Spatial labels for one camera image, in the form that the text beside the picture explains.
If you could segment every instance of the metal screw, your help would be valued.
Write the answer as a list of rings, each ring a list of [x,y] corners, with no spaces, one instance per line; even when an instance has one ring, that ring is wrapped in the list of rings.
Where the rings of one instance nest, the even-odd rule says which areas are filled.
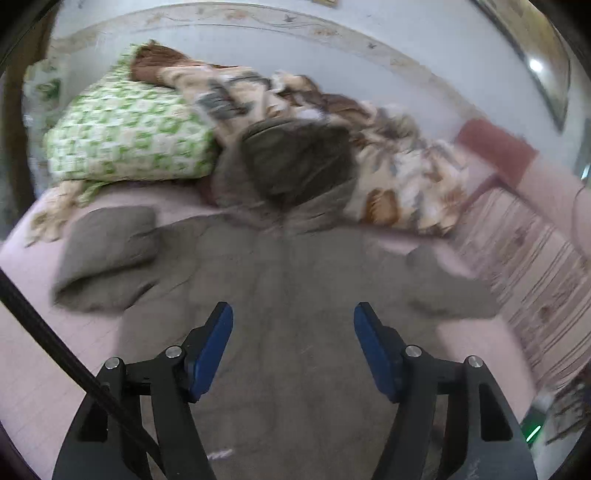
[[[114,368],[117,368],[119,366],[119,364],[121,363],[121,360],[119,360],[117,357],[112,356],[111,358],[109,358],[106,362],[105,362],[105,367],[107,367],[108,370],[113,370]]]
[[[406,347],[404,352],[408,356],[414,356],[414,357],[421,356],[421,353],[423,353],[423,351],[419,347],[417,347],[416,345],[409,345],[408,347]]]
[[[183,353],[183,349],[178,345],[169,346],[166,349],[166,356],[168,358],[177,358],[178,356],[181,356],[181,353]]]
[[[480,358],[479,356],[476,355],[471,355],[468,357],[468,363],[473,366],[474,368],[480,368],[482,365],[484,365],[484,362],[482,361],[482,358]]]

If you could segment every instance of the black cable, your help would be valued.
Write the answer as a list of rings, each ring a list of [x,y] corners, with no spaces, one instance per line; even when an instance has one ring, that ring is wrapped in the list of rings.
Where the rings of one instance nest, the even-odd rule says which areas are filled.
[[[23,328],[43,348],[70,378],[82,387],[95,401],[111,415],[129,434],[138,446],[145,450],[164,472],[160,448],[145,429],[125,410],[97,379],[78,360],[76,355],[55,334],[41,318],[35,308],[22,295],[12,280],[0,268],[0,301],[14,315]]]

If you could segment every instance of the wall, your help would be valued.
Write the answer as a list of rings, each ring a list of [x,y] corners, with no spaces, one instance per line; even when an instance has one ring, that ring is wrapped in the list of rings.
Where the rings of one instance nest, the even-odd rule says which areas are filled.
[[[72,0],[60,13],[54,36],[169,3],[176,2]],[[523,136],[544,157],[574,166],[584,119],[591,115],[591,82],[579,62],[572,56],[569,113],[561,133],[527,67],[470,0],[340,0],[337,8],[308,0],[258,3],[332,20],[402,51],[447,80],[494,123]]]
[[[312,15],[247,4],[201,2],[143,9],[99,22],[62,39],[69,55],[65,100],[98,80],[130,43],[151,38],[193,58],[311,76],[325,92],[402,107],[428,138],[453,139],[482,115],[453,87],[410,57],[350,28]]]

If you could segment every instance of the blue gripper pad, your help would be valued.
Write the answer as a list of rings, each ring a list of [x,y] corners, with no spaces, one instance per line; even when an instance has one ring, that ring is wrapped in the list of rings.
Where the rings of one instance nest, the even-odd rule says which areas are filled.
[[[205,325],[192,330],[186,340],[188,344],[183,344],[187,351],[185,369],[189,377],[189,397],[192,402],[199,400],[212,386],[233,325],[232,307],[221,301]]]
[[[391,402],[399,402],[404,390],[404,341],[395,329],[382,325],[367,302],[355,307],[353,325],[376,387]]]

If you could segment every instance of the pillow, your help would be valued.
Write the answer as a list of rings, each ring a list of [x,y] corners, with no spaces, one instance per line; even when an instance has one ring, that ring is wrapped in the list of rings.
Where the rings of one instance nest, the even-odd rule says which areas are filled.
[[[211,172],[211,129],[177,91],[129,80],[136,49],[76,97],[47,133],[53,180],[168,180]]]

